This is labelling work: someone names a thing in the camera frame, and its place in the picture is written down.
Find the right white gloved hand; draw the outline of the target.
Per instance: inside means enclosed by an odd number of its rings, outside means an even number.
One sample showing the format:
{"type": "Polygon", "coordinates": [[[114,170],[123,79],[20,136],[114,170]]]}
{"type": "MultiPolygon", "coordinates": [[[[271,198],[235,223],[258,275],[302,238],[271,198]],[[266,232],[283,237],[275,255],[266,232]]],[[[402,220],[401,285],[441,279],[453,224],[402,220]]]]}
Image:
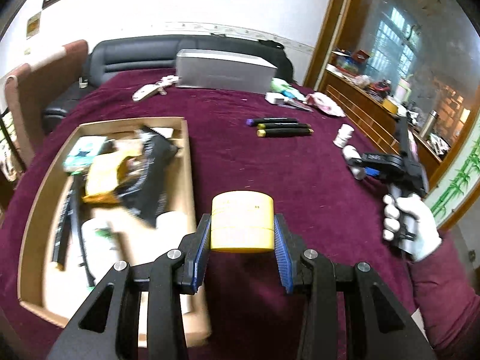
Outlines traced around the right white gloved hand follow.
{"type": "Polygon", "coordinates": [[[384,220],[382,237],[393,242],[405,219],[413,219],[413,240],[406,240],[406,252],[412,261],[419,262],[431,255],[442,243],[434,216],[422,199],[412,193],[408,197],[394,198],[390,194],[383,197],[384,220]]]}

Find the red sleeved right forearm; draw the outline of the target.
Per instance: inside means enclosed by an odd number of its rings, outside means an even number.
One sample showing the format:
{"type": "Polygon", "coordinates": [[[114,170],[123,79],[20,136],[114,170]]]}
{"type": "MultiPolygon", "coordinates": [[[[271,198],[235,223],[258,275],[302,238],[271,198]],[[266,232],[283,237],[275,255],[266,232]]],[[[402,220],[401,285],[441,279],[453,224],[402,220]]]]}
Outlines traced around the red sleeved right forearm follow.
{"type": "Polygon", "coordinates": [[[479,295],[468,281],[453,240],[409,264],[414,300],[438,359],[479,358],[479,295]]]}

